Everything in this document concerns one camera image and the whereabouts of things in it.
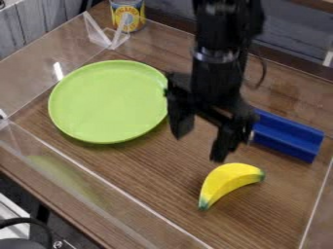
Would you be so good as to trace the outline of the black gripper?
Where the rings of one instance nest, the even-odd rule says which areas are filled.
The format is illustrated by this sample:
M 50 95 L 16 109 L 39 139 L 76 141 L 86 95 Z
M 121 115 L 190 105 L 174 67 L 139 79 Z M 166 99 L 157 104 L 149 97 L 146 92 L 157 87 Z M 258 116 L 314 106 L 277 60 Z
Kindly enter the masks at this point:
M 248 143 L 260 116 L 241 93 L 244 68 L 240 61 L 207 63 L 194 60 L 190 74 L 166 74 L 169 125 L 179 140 L 194 129 L 195 116 L 217 126 L 210 160 L 223 162 L 241 143 Z

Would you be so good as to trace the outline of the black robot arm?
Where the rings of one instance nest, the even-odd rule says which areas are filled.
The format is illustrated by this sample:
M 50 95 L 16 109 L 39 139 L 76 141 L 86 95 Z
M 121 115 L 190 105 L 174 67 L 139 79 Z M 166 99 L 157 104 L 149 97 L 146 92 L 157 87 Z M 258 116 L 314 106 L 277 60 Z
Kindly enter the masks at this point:
M 260 119 L 241 93 L 249 48 L 262 33 L 261 0 L 193 0 L 197 17 L 193 67 L 166 75 L 170 130 L 182 138 L 203 118 L 217 127 L 210 160 L 222 162 L 248 142 Z

